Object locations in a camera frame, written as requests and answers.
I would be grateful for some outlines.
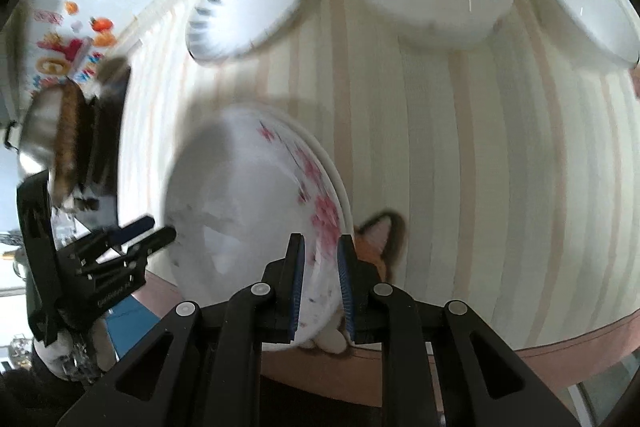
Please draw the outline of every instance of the sticker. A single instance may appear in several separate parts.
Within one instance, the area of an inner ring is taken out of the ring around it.
[[[44,74],[67,74],[71,69],[71,62],[64,58],[40,57],[36,61],[36,71]]]
[[[65,59],[69,62],[76,60],[76,55],[78,54],[78,51],[80,51],[80,48],[82,48],[82,44],[83,40],[76,38],[65,43],[65,39],[63,39],[57,32],[46,33],[42,40],[37,42],[40,49],[62,53],[65,55]]]
[[[101,54],[100,52],[93,52],[87,58],[88,58],[89,62],[91,62],[92,64],[97,64],[98,62],[100,62],[100,59],[103,58],[103,57],[104,57],[104,55]]]
[[[84,84],[85,82],[88,82],[91,78],[93,78],[95,76],[95,70],[92,68],[84,68],[82,69],[82,71],[78,71],[78,73],[75,74],[74,76],[74,80],[76,82],[78,82],[79,84]]]
[[[78,4],[73,1],[65,1],[65,10],[69,15],[78,13]]]
[[[36,10],[33,12],[33,20],[36,22],[46,22],[60,26],[65,18],[59,13],[50,12],[48,10]]]
[[[90,19],[91,29],[98,33],[94,37],[94,46],[96,48],[108,48],[109,46],[113,46],[118,40],[111,33],[113,29],[113,22],[106,17],[98,17],[94,19],[91,17]]]
[[[33,96],[36,92],[40,91],[44,87],[64,84],[66,78],[60,79],[57,76],[40,76],[39,74],[37,74],[33,77],[32,80],[34,89],[31,91],[31,96]]]

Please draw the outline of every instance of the table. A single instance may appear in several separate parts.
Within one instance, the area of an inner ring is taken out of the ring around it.
[[[468,301],[514,349],[634,318],[640,106],[628,72],[573,66],[534,0],[448,53],[399,42],[361,0],[307,0],[268,45],[208,68],[184,44],[194,2],[169,6],[129,56],[121,221],[161,219],[181,144],[219,108],[259,101],[319,139],[356,224],[384,207],[405,216],[394,283],[415,298]],[[162,256],[149,268],[172,282]],[[622,340],[613,358],[640,344],[629,328]]]

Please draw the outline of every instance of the stainless steel pot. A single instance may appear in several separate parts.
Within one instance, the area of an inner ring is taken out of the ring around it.
[[[18,147],[10,143],[11,130],[18,122],[9,123],[4,134],[4,146],[18,153],[20,179],[48,170],[53,165],[62,96],[61,86],[49,87],[34,96],[22,124]]]
[[[49,170],[53,206],[60,206],[78,183],[79,128],[86,108],[78,84],[68,81],[49,86],[33,97],[22,122],[18,147],[10,142],[15,121],[4,134],[4,146],[18,153],[21,179]]]

